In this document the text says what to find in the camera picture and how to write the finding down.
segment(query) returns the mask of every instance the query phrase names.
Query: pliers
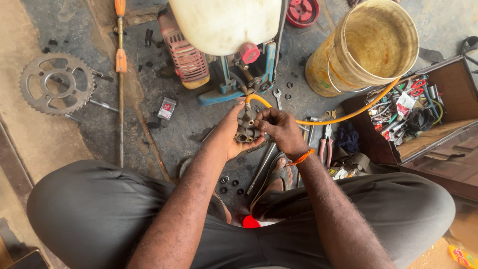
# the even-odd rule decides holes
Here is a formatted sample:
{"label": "pliers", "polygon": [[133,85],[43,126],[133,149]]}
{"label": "pliers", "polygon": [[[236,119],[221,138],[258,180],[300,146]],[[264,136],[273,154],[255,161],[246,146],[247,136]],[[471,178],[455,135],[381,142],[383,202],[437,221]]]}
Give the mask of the pliers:
{"label": "pliers", "polygon": [[320,163],[324,163],[324,149],[327,143],[327,168],[330,168],[330,162],[332,161],[332,143],[334,142],[330,136],[332,135],[332,126],[330,124],[326,125],[325,139],[320,139]]}

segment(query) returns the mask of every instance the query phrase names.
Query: wire handle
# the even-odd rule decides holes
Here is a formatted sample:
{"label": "wire handle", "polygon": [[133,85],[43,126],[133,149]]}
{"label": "wire handle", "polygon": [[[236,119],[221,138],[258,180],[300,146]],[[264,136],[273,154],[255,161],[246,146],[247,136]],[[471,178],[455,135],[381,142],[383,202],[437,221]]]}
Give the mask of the wire handle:
{"label": "wire handle", "polygon": [[363,88],[361,90],[351,90],[351,91],[348,91],[348,90],[339,90],[337,89],[337,87],[335,87],[334,83],[332,82],[332,79],[330,77],[330,71],[329,71],[329,66],[330,66],[330,58],[332,57],[332,52],[334,51],[334,48],[335,48],[335,45],[337,45],[337,43],[334,43],[334,45],[332,46],[332,50],[330,51],[330,54],[329,54],[329,60],[327,61],[327,76],[329,77],[329,80],[330,80],[330,84],[332,84],[332,87],[334,87],[334,89],[336,89],[338,92],[343,92],[343,93],[347,93],[347,92],[361,92],[361,91],[364,91],[368,88],[370,88],[371,86],[368,86],[366,88]]}

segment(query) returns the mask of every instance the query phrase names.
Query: white plastic tank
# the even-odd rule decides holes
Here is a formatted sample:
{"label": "white plastic tank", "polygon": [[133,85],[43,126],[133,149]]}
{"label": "white plastic tank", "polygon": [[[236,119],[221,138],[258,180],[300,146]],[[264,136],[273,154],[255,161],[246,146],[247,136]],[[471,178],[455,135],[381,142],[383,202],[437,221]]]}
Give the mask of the white plastic tank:
{"label": "white plastic tank", "polygon": [[225,56],[279,30],[281,0],[169,0],[185,38],[200,51]]}

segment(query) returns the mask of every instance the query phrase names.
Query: yellow hose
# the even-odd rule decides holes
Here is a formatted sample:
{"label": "yellow hose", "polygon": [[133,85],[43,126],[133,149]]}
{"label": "yellow hose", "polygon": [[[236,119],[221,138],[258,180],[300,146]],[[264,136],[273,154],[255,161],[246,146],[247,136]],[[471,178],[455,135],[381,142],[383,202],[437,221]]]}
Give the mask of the yellow hose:
{"label": "yellow hose", "polygon": [[[369,104],[367,104],[366,106],[362,107],[361,109],[353,112],[353,113],[350,113],[349,115],[347,116],[343,116],[341,118],[338,118],[338,119],[335,119],[335,120],[331,120],[331,121],[326,121],[326,122],[306,122],[306,121],[299,121],[299,120],[295,120],[297,122],[297,124],[305,124],[305,125],[327,125],[327,124],[332,124],[332,123],[339,123],[341,121],[344,121],[344,120],[348,120],[350,119],[351,117],[354,117],[354,116],[357,116],[358,114],[364,112],[365,110],[369,109],[372,105],[374,105],[376,102],[378,102],[380,99],[382,99],[385,94],[387,94],[392,88],[393,86],[395,86],[395,84],[397,84],[397,82],[400,80],[400,78],[397,78],[396,80],[392,81],[392,83],[390,83],[390,85],[387,86],[387,88],[381,93],[379,94],[372,102],[370,102]],[[272,107],[271,104],[269,104],[264,98],[262,98],[261,96],[257,95],[257,94],[250,94],[246,97],[246,100],[245,102],[246,103],[250,103],[250,101],[252,99],[256,99],[258,100],[259,102],[263,103],[266,107]]]}

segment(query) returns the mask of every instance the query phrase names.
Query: knee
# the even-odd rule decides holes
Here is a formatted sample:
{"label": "knee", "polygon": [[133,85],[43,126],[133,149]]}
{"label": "knee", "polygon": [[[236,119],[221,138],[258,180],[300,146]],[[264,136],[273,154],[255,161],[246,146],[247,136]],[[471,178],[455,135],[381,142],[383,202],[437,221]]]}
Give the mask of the knee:
{"label": "knee", "polygon": [[415,203],[418,212],[425,218],[432,217],[438,220],[437,224],[446,230],[455,217],[455,202],[450,193],[437,183],[424,177],[409,174],[395,173],[397,177],[405,178],[405,186],[412,188],[410,198]]}
{"label": "knee", "polygon": [[96,160],[80,160],[59,168],[43,177],[33,188],[27,202],[27,216],[35,220],[54,213],[72,199],[72,193],[88,184],[85,172],[107,164]]}

